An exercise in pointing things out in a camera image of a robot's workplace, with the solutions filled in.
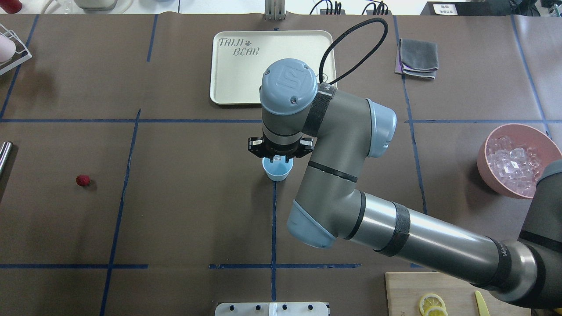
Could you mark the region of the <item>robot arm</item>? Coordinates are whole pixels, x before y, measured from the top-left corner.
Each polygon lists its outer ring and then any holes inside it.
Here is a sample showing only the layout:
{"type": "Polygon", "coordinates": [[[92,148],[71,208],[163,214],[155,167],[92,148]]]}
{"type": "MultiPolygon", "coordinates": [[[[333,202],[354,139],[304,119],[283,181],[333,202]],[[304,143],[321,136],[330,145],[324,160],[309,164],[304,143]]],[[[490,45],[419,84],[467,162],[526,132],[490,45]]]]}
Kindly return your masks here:
{"type": "Polygon", "coordinates": [[[248,150],[266,162],[310,159],[291,200],[287,230],[301,242],[331,248],[341,238],[488,290],[524,308],[561,306],[561,160],[544,166],[516,240],[433,218],[357,187],[368,158],[385,154],[395,135],[391,108],[318,82],[305,62],[285,58],[255,74],[261,137],[248,150]]]}

